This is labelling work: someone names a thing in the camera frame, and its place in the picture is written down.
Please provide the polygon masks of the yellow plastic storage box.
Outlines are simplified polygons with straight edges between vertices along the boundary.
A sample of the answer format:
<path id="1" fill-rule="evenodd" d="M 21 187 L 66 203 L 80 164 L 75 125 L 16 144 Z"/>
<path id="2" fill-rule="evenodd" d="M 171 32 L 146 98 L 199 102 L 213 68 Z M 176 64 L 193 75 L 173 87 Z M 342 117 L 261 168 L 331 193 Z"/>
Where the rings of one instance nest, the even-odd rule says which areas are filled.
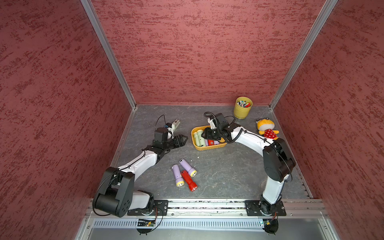
<path id="1" fill-rule="evenodd" d="M 206 128 L 210 128 L 210 126 L 201 126 L 201 127 L 195 127 L 191 130 L 191 137 L 192 137 L 192 143 L 193 146 L 195 147 L 196 150 L 198 151 L 204 151 L 204 150 L 213 150 L 213 149 L 218 149 L 218 148 L 223 148 L 227 145 L 227 143 L 222 142 L 219 143 L 218 145 L 210 145 L 206 147 L 199 147 L 196 143 L 196 139 L 194 137 L 194 133 L 197 132 L 198 130 L 204 130 Z"/>

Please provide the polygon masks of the green flashlight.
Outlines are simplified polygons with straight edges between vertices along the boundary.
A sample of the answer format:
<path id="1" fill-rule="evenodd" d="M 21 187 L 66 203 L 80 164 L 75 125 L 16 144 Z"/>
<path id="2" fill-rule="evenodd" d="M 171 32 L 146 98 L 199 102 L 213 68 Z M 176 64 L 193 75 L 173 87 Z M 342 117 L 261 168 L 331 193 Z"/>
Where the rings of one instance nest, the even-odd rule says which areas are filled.
<path id="1" fill-rule="evenodd" d="M 196 147 L 200 147 L 200 139 L 197 132 L 193 133 Z"/>
<path id="2" fill-rule="evenodd" d="M 206 141 L 202 137 L 202 133 L 203 133 L 203 130 L 197 130 L 196 132 L 196 135 L 197 135 L 196 143 L 197 143 L 197 146 L 199 146 L 200 148 L 206 147 Z"/>

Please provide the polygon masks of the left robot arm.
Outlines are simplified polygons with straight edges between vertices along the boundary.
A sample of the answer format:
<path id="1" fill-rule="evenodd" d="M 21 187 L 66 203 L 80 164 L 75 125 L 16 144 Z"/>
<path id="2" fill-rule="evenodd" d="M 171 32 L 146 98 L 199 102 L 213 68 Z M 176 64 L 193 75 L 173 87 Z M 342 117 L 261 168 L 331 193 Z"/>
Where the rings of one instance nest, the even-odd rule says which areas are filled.
<path id="1" fill-rule="evenodd" d="M 183 147 L 187 141 L 185 135 L 175 136 L 167 128 L 157 128 L 154 140 L 142 149 L 138 157 L 118 168 L 109 167 L 105 170 L 92 202 L 95 214 L 121 218 L 129 211 L 139 210 L 143 215 L 151 215 L 155 211 L 153 194 L 135 191 L 135 181 L 167 153 Z"/>

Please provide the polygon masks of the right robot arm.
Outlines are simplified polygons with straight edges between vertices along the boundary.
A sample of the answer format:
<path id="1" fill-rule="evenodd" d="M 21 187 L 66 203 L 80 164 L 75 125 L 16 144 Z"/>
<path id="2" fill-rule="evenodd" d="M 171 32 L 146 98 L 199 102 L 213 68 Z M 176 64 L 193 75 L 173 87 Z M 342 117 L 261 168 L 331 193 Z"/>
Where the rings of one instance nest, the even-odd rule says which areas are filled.
<path id="1" fill-rule="evenodd" d="M 229 125 L 222 130 L 207 127 L 203 130 L 202 137 L 206 140 L 223 140 L 227 144 L 239 143 L 263 157 L 264 170 L 268 177 L 260 198 L 260 212 L 265 216 L 274 214 L 281 201 L 285 182 L 292 176 L 296 166 L 285 140 L 262 137 L 238 124 Z"/>

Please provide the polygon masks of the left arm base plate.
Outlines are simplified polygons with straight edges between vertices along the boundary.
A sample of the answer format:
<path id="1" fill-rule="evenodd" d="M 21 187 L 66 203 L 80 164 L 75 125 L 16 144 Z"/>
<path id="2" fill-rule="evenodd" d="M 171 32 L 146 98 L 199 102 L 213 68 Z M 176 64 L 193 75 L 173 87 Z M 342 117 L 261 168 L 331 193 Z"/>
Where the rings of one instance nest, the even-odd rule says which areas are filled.
<path id="1" fill-rule="evenodd" d="M 167 215 L 168 200 L 150 200 L 144 209 L 133 209 L 127 212 L 128 216 L 162 217 Z"/>

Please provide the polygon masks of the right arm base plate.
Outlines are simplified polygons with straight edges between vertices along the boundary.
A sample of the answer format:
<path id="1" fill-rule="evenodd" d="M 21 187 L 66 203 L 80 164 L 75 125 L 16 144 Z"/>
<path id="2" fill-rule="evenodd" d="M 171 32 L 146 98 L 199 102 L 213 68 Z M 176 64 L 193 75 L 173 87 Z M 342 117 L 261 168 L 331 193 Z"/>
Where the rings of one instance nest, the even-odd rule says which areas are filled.
<path id="1" fill-rule="evenodd" d="M 287 215 L 285 206 L 281 200 L 271 205 L 268 201 L 245 201 L 245 209 L 249 217 L 278 217 Z"/>

